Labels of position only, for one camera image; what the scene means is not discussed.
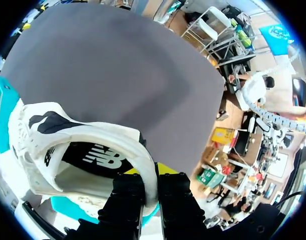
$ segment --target white sneaker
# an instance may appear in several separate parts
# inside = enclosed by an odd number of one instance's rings
[[[135,168],[145,187],[143,214],[154,211],[157,176],[138,130],[75,121],[58,103],[24,105],[20,100],[10,116],[9,135],[34,193],[66,196],[83,209],[89,205],[93,217],[110,196],[116,174]]]

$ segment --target wooden floor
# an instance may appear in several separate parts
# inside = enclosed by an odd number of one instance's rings
[[[180,10],[175,12],[169,18],[169,20],[166,22],[165,26],[167,28],[171,29],[177,35],[181,36],[185,32],[185,30],[187,29],[187,22],[184,19],[184,12],[180,11]],[[184,39],[186,41],[188,41],[190,44],[192,44],[199,51],[202,50],[203,46],[201,45],[201,43],[199,43],[197,40],[195,40],[194,37],[190,37],[189,35],[186,35],[186,36],[184,36]],[[208,56],[207,51],[203,51],[201,54],[205,57]],[[210,57],[209,57],[209,61],[213,64],[213,66],[216,65],[215,60],[213,60]],[[239,129],[241,127],[242,118],[243,118],[243,111],[240,110],[239,108],[237,108],[236,106],[234,106],[229,101],[227,101],[226,110],[229,114],[229,117],[227,119],[225,119],[224,121],[220,121],[220,122],[215,121],[214,126],[213,126],[213,130],[216,127],[219,127],[219,126],[220,127],[225,127],[225,128],[233,128],[233,129]],[[211,145],[210,137],[211,137],[211,135],[209,136],[209,139],[205,139],[205,147]],[[196,168],[190,176],[190,179],[191,179],[190,188],[191,188],[191,191],[192,191],[193,195],[196,198],[203,198],[203,197],[205,198],[206,195],[203,192],[200,192],[200,190],[199,190],[199,187],[202,186],[203,184],[200,183],[196,179],[196,175],[200,171],[201,171],[201,161],[196,163]]]

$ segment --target table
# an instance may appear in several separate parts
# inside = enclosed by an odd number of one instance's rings
[[[249,166],[253,166],[256,163],[259,151],[261,149],[263,136],[262,134],[252,133],[250,139],[254,139],[254,143],[249,143],[247,153],[245,156],[243,156],[243,159]],[[230,153],[229,157],[240,163],[243,162],[239,156],[234,153]]]
[[[140,130],[156,162],[193,171],[223,91],[218,71],[165,26],[125,9],[61,4],[19,37],[1,71],[26,104]]]

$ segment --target new balance logo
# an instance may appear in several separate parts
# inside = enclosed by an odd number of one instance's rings
[[[48,167],[49,165],[49,162],[52,158],[52,154],[54,153],[55,151],[55,148],[54,147],[51,147],[50,149],[48,149],[47,153],[46,153],[46,156],[45,156],[45,164],[46,166]]]
[[[96,161],[97,165],[109,169],[120,168],[122,166],[122,160],[125,160],[124,156],[110,149],[105,151],[104,146],[98,144],[95,144],[95,147],[88,152],[85,158],[83,158],[83,161],[88,163]]]

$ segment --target cardboard box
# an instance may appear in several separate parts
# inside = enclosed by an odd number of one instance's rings
[[[212,146],[206,147],[202,156],[202,162],[217,170],[219,170],[218,165],[221,168],[229,165],[227,154]]]

